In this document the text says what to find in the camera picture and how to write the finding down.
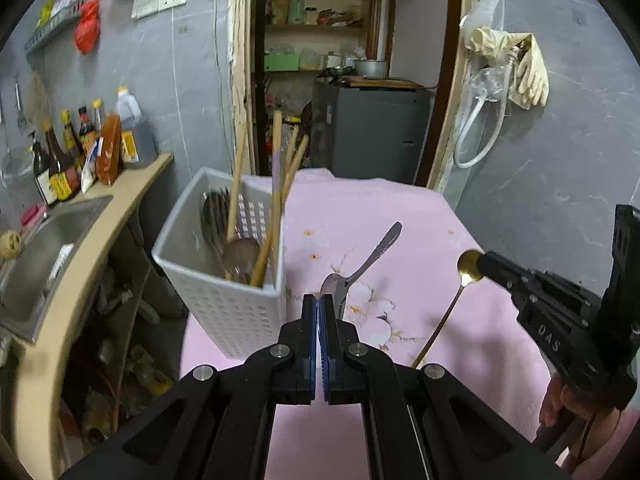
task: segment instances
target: metal screw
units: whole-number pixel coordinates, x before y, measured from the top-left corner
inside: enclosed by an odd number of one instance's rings
[[[424,367],[424,374],[430,379],[441,379],[444,377],[444,368],[437,364],[429,364]]]
[[[277,343],[269,348],[269,353],[272,356],[277,357],[278,359],[288,356],[290,351],[291,350],[289,350],[289,347],[287,345],[283,345],[282,343]]]
[[[348,350],[351,355],[360,357],[369,351],[369,347],[364,343],[351,343]]]
[[[213,368],[209,365],[200,365],[193,371],[193,377],[198,381],[208,381],[213,377]]]

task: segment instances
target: white plastic basket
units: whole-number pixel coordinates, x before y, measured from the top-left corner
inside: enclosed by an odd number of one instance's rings
[[[263,288],[225,280],[202,237],[200,200],[209,189],[231,190],[232,183],[228,174],[202,168],[175,203],[152,255],[218,348],[228,357],[245,358],[277,342],[286,322],[284,230],[281,226],[278,269],[267,268]],[[237,224],[242,236],[262,244],[270,211],[271,193],[242,182]]]

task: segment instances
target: plastic jug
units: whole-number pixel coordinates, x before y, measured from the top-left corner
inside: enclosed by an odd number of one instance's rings
[[[120,157],[125,168],[144,168],[158,158],[154,138],[136,98],[123,86],[118,89],[116,113],[122,121]]]

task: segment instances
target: orange package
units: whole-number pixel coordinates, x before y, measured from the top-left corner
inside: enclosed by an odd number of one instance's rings
[[[118,177],[121,132],[120,116],[110,113],[102,125],[102,134],[98,140],[98,159],[95,161],[95,174],[107,186],[111,186]]]

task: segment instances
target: stainless steel sink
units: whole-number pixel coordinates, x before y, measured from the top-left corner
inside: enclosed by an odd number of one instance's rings
[[[59,205],[22,241],[17,260],[0,270],[0,325],[35,343],[66,266],[111,196]],[[57,275],[49,279],[60,249],[73,244]]]

